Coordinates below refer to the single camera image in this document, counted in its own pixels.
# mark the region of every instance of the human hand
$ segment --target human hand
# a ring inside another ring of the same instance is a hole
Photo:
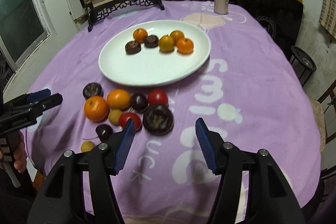
[[[27,155],[25,151],[25,144],[23,139],[23,134],[20,133],[19,136],[19,146],[14,152],[14,168],[18,170],[19,173],[23,173],[26,170],[27,167]],[[3,154],[0,151],[0,160],[3,158]]]

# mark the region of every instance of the metal screw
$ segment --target metal screw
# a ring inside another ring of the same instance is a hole
[[[268,151],[266,149],[260,149],[259,150],[259,153],[262,155],[262,156],[268,156]]]
[[[229,142],[226,142],[226,143],[223,144],[223,147],[224,147],[225,149],[231,149],[231,148],[233,147],[233,144],[232,144],[232,143],[229,143]]]
[[[98,148],[100,150],[105,150],[106,148],[108,148],[108,145],[107,145],[107,143],[101,143],[100,145],[98,145]]]
[[[72,155],[72,151],[71,150],[67,150],[64,152],[64,157],[70,157]]]

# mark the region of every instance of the wall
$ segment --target wall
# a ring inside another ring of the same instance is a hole
[[[322,1],[303,0],[304,13],[296,43],[317,66],[304,87],[312,99],[318,99],[336,79],[336,40],[319,23]]]
[[[77,33],[66,0],[43,0],[53,35],[41,44],[18,70],[5,90],[5,101],[26,93],[30,85],[59,50]]]

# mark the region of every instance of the purple tablecloth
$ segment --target purple tablecloth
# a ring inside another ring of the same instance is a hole
[[[98,82],[106,97],[120,88],[104,78],[98,67],[99,53],[109,39],[141,22],[183,20],[208,33],[210,60],[188,78],[162,88],[169,95],[174,130],[153,137],[142,129],[124,169],[112,177],[126,223],[206,223],[219,177],[206,168],[195,139],[198,117],[241,150],[269,150],[304,206],[319,181],[320,137],[310,102],[282,51],[239,6],[230,5],[229,14],[222,16],[213,12],[213,2],[165,1],[164,5],[164,11],[158,7],[123,11],[127,13],[106,19],[90,33],[79,32],[55,56],[30,91],[48,87],[62,94],[64,101],[26,131],[29,157],[47,175],[65,150],[79,153],[83,139],[96,137],[97,124],[83,112],[82,90]],[[150,91],[123,88],[130,93]],[[246,210],[248,176],[243,175],[237,221]],[[86,209],[92,212],[88,177],[84,190]]]

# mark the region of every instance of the fruit on plate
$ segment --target fruit on plate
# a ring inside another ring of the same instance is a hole
[[[144,44],[147,48],[156,48],[159,44],[159,38],[156,35],[149,35],[145,38]]]
[[[96,127],[96,133],[102,143],[109,140],[113,134],[113,129],[107,124],[100,124]]]
[[[191,54],[194,51],[194,43],[189,38],[180,38],[176,46],[181,54]]]
[[[112,90],[107,96],[107,104],[112,109],[126,109],[131,101],[131,96],[126,90]]]
[[[148,102],[150,105],[162,104],[168,105],[168,96],[162,90],[153,90],[148,94]]]
[[[174,117],[166,105],[150,105],[142,119],[143,126],[153,135],[169,133],[174,126]]]
[[[90,141],[85,141],[82,143],[81,145],[81,152],[89,152],[91,151],[93,148],[95,147],[95,144],[93,142]]]
[[[92,96],[84,104],[86,117],[93,122],[100,122],[107,117],[109,107],[101,96]]]
[[[169,36],[174,39],[174,44],[176,46],[176,43],[178,42],[178,40],[181,38],[184,38],[184,33],[181,31],[173,31],[171,32]]]
[[[109,121],[111,124],[118,126],[119,125],[119,117],[123,114],[120,109],[113,109],[109,114]]]
[[[148,36],[148,33],[145,29],[136,29],[133,33],[133,38],[139,43],[143,43],[143,40]]]
[[[125,51],[127,54],[136,54],[141,51],[141,45],[137,41],[130,41],[125,45]]]
[[[138,131],[141,128],[140,117],[132,112],[124,113],[119,118],[119,124],[123,128],[127,124],[128,119],[132,119],[135,123],[135,131]]]
[[[83,96],[85,99],[89,99],[92,96],[103,96],[103,89],[98,83],[90,83],[83,89]]]
[[[139,113],[142,113],[148,107],[148,100],[145,95],[141,93],[135,93],[131,97],[130,106]]]
[[[159,40],[161,52],[172,52],[174,50],[174,39],[169,35],[164,35]]]

